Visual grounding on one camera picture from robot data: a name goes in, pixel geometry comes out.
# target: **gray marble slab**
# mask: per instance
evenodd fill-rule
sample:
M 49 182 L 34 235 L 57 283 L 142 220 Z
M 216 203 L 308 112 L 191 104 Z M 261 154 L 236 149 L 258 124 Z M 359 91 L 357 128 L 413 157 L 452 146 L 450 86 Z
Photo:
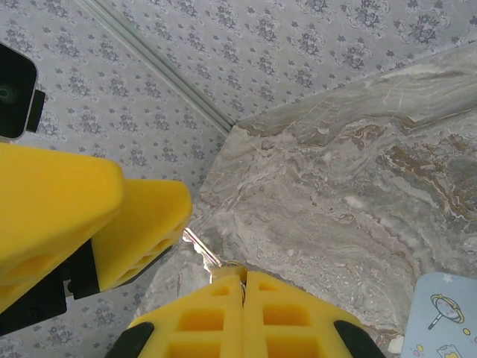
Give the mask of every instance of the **gray marble slab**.
M 349 310 L 386 351 L 422 274 L 477 277 L 476 137 L 470 44 L 237 125 L 191 227 L 223 257 Z M 207 282 L 183 244 L 139 313 Z

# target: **yellow foam pad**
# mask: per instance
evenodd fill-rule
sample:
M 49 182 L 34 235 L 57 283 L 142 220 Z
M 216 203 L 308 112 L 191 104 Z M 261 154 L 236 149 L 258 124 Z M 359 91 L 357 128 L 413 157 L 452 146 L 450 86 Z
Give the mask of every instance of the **yellow foam pad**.
M 241 303 L 233 275 L 139 317 L 130 327 L 154 325 L 139 358 L 241 358 Z
M 184 183 L 126 180 L 126 199 L 111 222 L 92 238 L 101 291 L 135 277 L 182 237 L 192 213 Z
M 352 358 L 333 323 L 352 314 L 262 272 L 249 271 L 244 357 Z
M 112 161 L 0 143 L 0 313 L 120 210 Z

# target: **floral wallpaper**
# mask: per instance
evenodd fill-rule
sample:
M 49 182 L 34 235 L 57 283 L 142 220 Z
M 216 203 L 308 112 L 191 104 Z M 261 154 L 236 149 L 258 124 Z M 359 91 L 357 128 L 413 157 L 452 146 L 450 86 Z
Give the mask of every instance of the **floral wallpaper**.
M 31 58 L 48 95 L 23 145 L 110 158 L 129 178 L 185 181 L 197 192 L 224 138 L 69 0 L 0 0 L 0 41 Z M 104 357 L 154 272 L 0 338 L 0 358 Z
M 473 0 L 110 0 L 235 121 L 477 38 Z

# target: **blue card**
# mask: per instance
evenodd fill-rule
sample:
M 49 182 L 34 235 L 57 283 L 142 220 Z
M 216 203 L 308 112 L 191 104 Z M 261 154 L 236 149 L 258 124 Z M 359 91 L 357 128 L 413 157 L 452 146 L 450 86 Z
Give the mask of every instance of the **blue card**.
M 433 272 L 414 298 L 401 358 L 477 357 L 477 280 Z

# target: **marble countertop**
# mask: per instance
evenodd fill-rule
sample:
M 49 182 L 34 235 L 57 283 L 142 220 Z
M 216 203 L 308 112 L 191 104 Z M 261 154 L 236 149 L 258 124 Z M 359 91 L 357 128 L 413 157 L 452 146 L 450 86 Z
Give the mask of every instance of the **marble countertop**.
M 350 311 L 389 356 L 426 272 L 477 277 L 477 45 L 233 128 L 191 222 L 212 249 Z M 206 285 L 179 245 L 139 313 Z

